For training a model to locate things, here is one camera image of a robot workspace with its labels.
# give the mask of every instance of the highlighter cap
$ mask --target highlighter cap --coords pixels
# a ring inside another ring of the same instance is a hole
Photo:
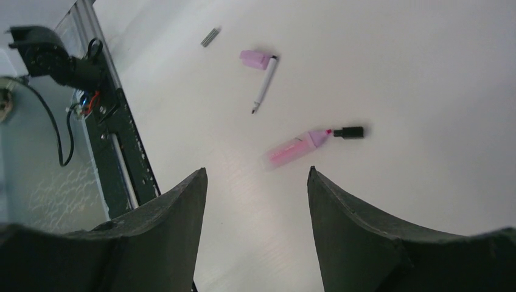
[[[242,59],[242,63],[245,66],[260,70],[267,69],[271,57],[271,54],[262,53],[255,50],[243,50],[242,53],[240,53],[240,59]]]
[[[333,130],[333,136],[342,137],[342,139],[361,139],[364,138],[364,127],[344,127]]]

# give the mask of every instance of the metal frame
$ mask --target metal frame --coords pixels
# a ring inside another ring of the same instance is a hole
[[[101,85],[100,105],[86,119],[86,127],[109,216],[116,218],[161,193],[91,1],[77,1],[69,14],[84,50],[93,38],[104,42],[100,62],[109,74]]]

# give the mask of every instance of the wire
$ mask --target wire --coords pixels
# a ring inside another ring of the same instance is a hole
[[[50,118],[50,122],[52,123],[52,128],[54,128],[55,135],[57,137],[57,153],[59,155],[59,165],[60,166],[67,166],[68,163],[70,162],[70,160],[72,159],[73,154],[74,154],[74,134],[72,132],[72,127],[70,125],[70,117],[72,115],[73,109],[78,104],[75,103],[72,106],[70,106],[70,110],[68,111],[68,114],[66,115],[66,126],[68,128],[68,134],[70,135],[70,152],[68,154],[68,158],[66,158],[66,161],[63,162],[63,149],[62,149],[62,146],[61,146],[61,136],[59,135],[59,129],[57,128],[57,123],[55,121],[54,115],[52,114],[52,111],[50,110],[49,106],[47,105],[47,103],[45,102],[45,100],[43,99],[41,94],[36,89],[34,89],[32,86],[23,83],[22,81],[18,80],[17,78],[14,78],[14,77],[11,77],[11,76],[0,76],[0,78],[7,79],[7,80],[10,80],[12,82],[15,82],[15,83],[17,83],[17,84],[27,88],[28,90],[32,91],[32,93],[34,93],[34,95],[36,95],[38,100],[43,105],[43,108],[47,112],[47,114],[48,114],[48,116]]]
[[[100,94],[100,92],[98,92],[98,91],[96,91],[96,92],[95,92],[95,95],[94,95],[94,96],[91,98],[91,100],[89,101],[89,104],[88,104],[88,110],[87,110],[84,114],[89,114],[89,113],[91,113],[91,111],[93,110],[93,108],[94,108],[96,105],[98,105],[98,104],[99,104],[99,99],[98,99],[99,94]]]
[[[97,49],[93,55],[91,53],[93,52],[93,46],[97,44]],[[86,59],[92,59],[95,60],[99,57],[100,53],[102,53],[102,49],[104,48],[104,43],[98,39],[98,38],[92,38],[91,41],[89,41],[88,44],[88,50],[86,51]]]

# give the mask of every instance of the red wire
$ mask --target red wire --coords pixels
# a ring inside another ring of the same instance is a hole
[[[91,100],[89,101],[89,104],[88,104],[88,110],[84,113],[84,114],[90,114],[91,111],[93,110],[93,101],[98,98],[100,92],[96,91],[95,92],[95,95],[91,98]]]

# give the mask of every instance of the black cable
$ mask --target black cable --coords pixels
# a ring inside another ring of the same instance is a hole
[[[93,46],[97,43],[97,48],[95,53],[92,55]],[[86,59],[95,61],[100,53],[102,53],[102,49],[104,48],[104,43],[98,38],[92,38],[88,44],[88,50],[86,51]]]
[[[43,105],[43,108],[45,109],[45,111],[47,112],[47,114],[50,118],[50,122],[52,123],[52,128],[54,128],[55,135],[57,136],[57,153],[59,155],[59,165],[67,166],[74,154],[74,134],[72,133],[72,127],[70,125],[70,117],[72,115],[73,109],[78,105],[78,103],[75,103],[72,106],[70,106],[70,110],[68,111],[68,114],[66,115],[66,126],[68,128],[68,134],[70,135],[70,153],[68,154],[68,158],[66,159],[66,161],[63,162],[63,149],[61,146],[61,136],[59,135],[59,129],[57,128],[57,123],[55,121],[54,115],[52,114],[52,111],[50,110],[49,106],[47,105],[47,103],[45,102],[45,100],[43,99],[41,94],[36,89],[34,89],[32,86],[25,84],[22,81],[14,78],[14,77],[1,76],[0,79],[2,79],[2,78],[11,80],[11,81],[27,88],[28,90],[32,91],[32,93],[34,93],[34,95],[36,95],[38,100],[40,100],[41,104]]]

